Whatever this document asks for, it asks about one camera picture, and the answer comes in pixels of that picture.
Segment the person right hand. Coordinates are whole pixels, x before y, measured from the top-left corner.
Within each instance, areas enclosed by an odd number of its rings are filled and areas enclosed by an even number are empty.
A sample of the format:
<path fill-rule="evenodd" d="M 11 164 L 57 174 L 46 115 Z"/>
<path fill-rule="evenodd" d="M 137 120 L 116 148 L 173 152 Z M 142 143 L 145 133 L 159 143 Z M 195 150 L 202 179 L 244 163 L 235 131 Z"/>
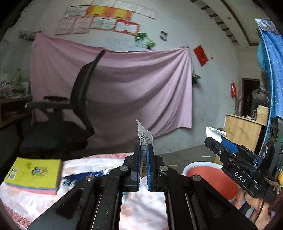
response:
<path fill-rule="evenodd" d="M 242 206 L 242 202 L 246 201 L 250 206 L 254 207 L 254 211 L 250 216 L 250 220 L 256 225 L 258 229 L 264 229 L 269 221 L 274 217 L 275 213 L 274 211 L 269 210 L 269 204 L 264 204 L 263 208 L 261 210 L 261 213 L 256 221 L 256 218 L 258 216 L 258 213 L 260 211 L 263 199 L 262 198 L 253 198 L 248 193 L 244 194 L 244 191 L 242 188 L 239 188 L 236 198 L 234 200 L 234 206 L 237 209 L 240 209 Z"/>

